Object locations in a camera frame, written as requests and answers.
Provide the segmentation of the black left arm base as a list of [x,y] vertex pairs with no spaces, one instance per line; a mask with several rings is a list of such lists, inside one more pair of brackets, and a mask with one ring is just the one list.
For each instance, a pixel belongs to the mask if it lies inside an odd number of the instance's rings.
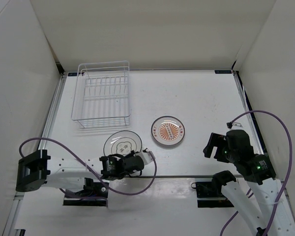
[[77,192],[63,190],[64,206],[82,207],[107,207],[108,188],[101,182],[96,182],[91,178],[84,178],[83,189]]

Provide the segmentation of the white plate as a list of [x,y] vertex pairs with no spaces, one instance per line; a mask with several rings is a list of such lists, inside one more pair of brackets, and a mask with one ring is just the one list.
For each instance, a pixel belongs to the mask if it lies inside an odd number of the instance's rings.
[[103,153],[105,156],[112,154],[128,155],[131,151],[142,151],[142,140],[140,136],[129,130],[123,130],[111,135],[105,142]]
[[157,118],[152,123],[150,132],[153,141],[165,148],[179,146],[185,137],[184,124],[173,116]]

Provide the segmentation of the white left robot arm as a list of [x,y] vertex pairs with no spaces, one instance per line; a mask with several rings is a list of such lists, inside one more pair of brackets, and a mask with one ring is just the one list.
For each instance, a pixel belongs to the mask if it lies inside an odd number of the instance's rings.
[[98,181],[120,180],[141,175],[146,165],[142,153],[111,154],[99,158],[102,170],[96,172],[91,164],[81,159],[53,161],[46,149],[37,150],[18,162],[16,191],[32,192],[42,186],[75,189],[73,181],[79,178]]

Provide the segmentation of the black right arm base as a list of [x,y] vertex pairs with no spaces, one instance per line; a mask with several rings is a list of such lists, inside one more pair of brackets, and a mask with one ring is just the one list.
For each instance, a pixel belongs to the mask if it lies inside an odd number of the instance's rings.
[[193,182],[191,188],[196,191],[198,208],[231,208],[233,204],[221,193],[212,188],[212,183]]

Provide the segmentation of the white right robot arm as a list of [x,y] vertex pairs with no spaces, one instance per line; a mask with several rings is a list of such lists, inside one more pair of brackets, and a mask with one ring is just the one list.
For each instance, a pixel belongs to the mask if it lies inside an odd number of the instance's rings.
[[243,176],[258,205],[255,206],[241,190],[230,171],[216,173],[212,177],[211,191],[215,196],[225,196],[246,222],[254,236],[295,236],[295,224],[279,190],[276,173],[270,158],[256,154],[244,130],[231,130],[226,135],[211,133],[203,150],[206,158],[231,163]]

